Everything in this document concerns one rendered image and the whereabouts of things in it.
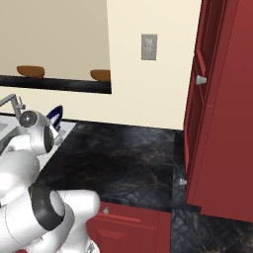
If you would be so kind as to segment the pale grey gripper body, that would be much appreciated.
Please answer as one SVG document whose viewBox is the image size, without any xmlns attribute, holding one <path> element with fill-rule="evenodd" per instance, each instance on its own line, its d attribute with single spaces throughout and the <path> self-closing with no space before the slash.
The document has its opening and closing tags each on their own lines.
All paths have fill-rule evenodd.
<svg viewBox="0 0 253 253">
<path fill-rule="evenodd" d="M 52 134 L 53 134 L 54 144 L 60 145 L 63 142 L 63 137 L 61 136 L 61 134 L 55 129 L 52 130 Z"/>
</svg>

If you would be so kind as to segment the grey sink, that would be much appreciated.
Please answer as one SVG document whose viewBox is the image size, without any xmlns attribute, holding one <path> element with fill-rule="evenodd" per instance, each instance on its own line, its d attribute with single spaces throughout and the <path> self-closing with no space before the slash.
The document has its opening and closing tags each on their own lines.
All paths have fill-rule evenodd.
<svg viewBox="0 0 253 253">
<path fill-rule="evenodd" d="M 4 116 L 0 115 L 0 140 L 5 137 L 11 130 L 13 130 L 18 125 L 18 122 L 14 116 Z M 60 124 L 60 130 L 59 133 L 63 139 L 66 139 L 66 137 L 70 134 L 70 132 L 75 127 L 75 123 L 69 123 L 69 122 L 62 122 Z M 45 166 L 45 164 L 49 161 L 49 159 L 52 157 L 52 155 L 56 152 L 58 149 L 59 144 L 56 144 L 50 153 L 44 154 L 38 157 L 38 160 L 40 161 L 41 168 Z"/>
</svg>

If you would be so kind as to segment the dark blue bowl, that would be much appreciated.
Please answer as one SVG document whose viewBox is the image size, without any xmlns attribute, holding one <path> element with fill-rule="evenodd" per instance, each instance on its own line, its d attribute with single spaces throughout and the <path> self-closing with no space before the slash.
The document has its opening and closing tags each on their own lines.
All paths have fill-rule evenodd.
<svg viewBox="0 0 253 253">
<path fill-rule="evenodd" d="M 63 107 L 61 105 L 56 106 L 54 109 L 52 109 L 46 117 L 51 121 L 53 127 L 56 130 L 60 130 L 60 122 L 63 115 Z"/>
</svg>

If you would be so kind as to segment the black counter ledge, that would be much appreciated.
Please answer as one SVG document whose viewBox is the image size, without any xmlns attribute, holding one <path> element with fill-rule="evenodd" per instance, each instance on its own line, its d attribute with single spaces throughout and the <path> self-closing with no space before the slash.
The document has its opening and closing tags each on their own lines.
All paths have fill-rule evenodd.
<svg viewBox="0 0 253 253">
<path fill-rule="evenodd" d="M 110 82 L 0 75 L 0 86 L 111 94 Z"/>
</svg>

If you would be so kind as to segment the grey metal tap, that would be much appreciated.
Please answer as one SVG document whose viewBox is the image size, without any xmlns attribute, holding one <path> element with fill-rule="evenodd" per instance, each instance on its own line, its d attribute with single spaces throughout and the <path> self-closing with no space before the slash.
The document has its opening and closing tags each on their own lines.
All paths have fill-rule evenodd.
<svg viewBox="0 0 253 253">
<path fill-rule="evenodd" d="M 13 111 L 16 118 L 18 119 L 21 115 L 21 111 L 26 108 L 26 105 L 22 103 L 22 99 L 17 97 L 15 94 L 10 94 L 0 100 L 0 107 L 10 102 L 12 104 Z"/>
</svg>

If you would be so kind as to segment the brown round stool seat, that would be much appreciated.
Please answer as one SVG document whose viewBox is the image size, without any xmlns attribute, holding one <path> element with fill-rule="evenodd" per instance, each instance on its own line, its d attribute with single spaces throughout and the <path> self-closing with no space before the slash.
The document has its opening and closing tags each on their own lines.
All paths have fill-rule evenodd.
<svg viewBox="0 0 253 253">
<path fill-rule="evenodd" d="M 90 71 L 91 77 L 99 82 L 110 82 L 111 71 L 106 69 L 94 69 Z"/>
<path fill-rule="evenodd" d="M 43 78 L 45 74 L 43 67 L 32 65 L 19 65 L 17 71 L 23 76 L 32 78 Z"/>
</svg>

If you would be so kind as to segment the red drawer front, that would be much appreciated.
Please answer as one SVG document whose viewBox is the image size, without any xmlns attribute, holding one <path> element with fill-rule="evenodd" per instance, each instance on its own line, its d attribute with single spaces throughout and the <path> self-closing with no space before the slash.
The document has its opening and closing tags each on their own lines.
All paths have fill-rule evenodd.
<svg viewBox="0 0 253 253">
<path fill-rule="evenodd" d="M 103 209 L 109 207 L 108 214 Z M 87 223 L 88 229 L 136 232 L 138 229 L 170 232 L 171 213 L 101 202 L 98 214 Z"/>
</svg>

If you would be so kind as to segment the red cupboard door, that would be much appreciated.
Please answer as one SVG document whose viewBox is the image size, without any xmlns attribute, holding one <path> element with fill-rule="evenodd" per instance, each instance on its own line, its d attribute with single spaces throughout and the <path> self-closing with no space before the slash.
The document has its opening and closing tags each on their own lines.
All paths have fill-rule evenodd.
<svg viewBox="0 0 253 253">
<path fill-rule="evenodd" d="M 95 219 L 87 229 L 100 253 L 170 253 L 170 240 L 157 227 Z"/>
</svg>

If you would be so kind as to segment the tall red cupboard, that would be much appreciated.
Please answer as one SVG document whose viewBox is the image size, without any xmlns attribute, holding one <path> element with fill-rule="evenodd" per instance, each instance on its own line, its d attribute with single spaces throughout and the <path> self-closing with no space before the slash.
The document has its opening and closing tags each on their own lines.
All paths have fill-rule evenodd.
<svg viewBox="0 0 253 253">
<path fill-rule="evenodd" d="M 253 0 L 202 0 L 184 147 L 187 203 L 253 222 Z"/>
</svg>

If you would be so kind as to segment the grey wall socket plate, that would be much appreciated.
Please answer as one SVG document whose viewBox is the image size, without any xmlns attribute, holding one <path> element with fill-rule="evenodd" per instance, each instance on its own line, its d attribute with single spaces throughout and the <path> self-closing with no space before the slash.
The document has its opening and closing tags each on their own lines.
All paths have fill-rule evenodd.
<svg viewBox="0 0 253 253">
<path fill-rule="evenodd" d="M 141 36 L 141 59 L 155 60 L 157 54 L 157 35 Z"/>
</svg>

